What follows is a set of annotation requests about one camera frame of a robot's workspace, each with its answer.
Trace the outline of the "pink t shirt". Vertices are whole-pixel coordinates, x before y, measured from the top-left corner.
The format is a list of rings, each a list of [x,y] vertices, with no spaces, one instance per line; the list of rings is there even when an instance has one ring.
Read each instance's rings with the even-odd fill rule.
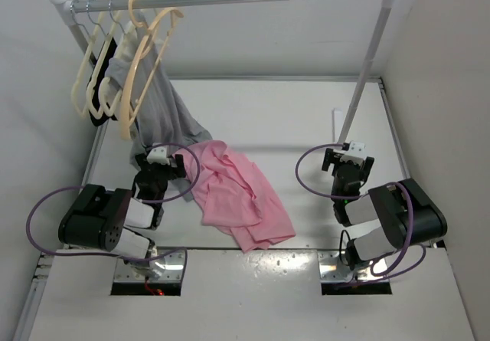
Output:
[[[266,250],[296,236],[279,196],[245,154],[209,140],[176,152],[201,208],[202,224],[230,235],[242,252]]]

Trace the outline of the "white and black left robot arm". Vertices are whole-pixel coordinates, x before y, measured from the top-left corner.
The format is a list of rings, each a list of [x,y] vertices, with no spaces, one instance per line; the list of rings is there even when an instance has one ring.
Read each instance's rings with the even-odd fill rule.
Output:
[[[183,156],[177,154],[160,163],[139,154],[136,161],[140,170],[132,188],[108,190],[88,184],[81,189],[60,222],[62,243],[135,262],[147,262],[156,254],[155,242],[137,231],[160,225],[168,183],[186,176]]]

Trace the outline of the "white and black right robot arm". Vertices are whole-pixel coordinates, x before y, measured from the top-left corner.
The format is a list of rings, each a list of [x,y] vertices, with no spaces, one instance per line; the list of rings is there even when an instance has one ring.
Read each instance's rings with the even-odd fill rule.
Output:
[[[447,233],[447,222],[436,204],[412,178],[398,185],[382,185],[362,196],[374,158],[366,157],[351,145],[342,151],[327,148],[322,170],[332,169],[333,211],[339,224],[351,227],[369,221],[380,224],[368,234],[348,240],[344,261],[352,270],[405,245],[421,244]]]

